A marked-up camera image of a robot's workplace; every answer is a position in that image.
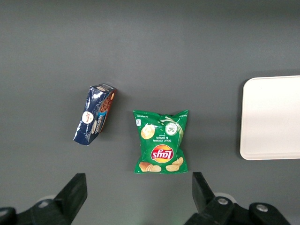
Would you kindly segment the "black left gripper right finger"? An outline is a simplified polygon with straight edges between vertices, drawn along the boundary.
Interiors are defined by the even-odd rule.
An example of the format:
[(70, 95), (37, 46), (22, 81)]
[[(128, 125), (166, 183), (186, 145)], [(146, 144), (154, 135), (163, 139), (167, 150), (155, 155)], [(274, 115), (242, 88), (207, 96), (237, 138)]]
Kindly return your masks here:
[(267, 203), (255, 202), (248, 209), (225, 196), (216, 196), (201, 172), (193, 172), (192, 196), (197, 213), (187, 225), (288, 225), (280, 211)]

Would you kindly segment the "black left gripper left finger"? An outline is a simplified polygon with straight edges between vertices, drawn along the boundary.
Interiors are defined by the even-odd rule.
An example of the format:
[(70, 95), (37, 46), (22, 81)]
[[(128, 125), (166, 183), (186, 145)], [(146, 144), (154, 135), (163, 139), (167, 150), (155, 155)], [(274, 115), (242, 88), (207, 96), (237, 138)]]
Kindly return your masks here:
[(88, 196), (86, 174), (77, 173), (53, 198), (44, 199), (17, 213), (13, 207), (0, 209), (2, 225), (70, 225)]

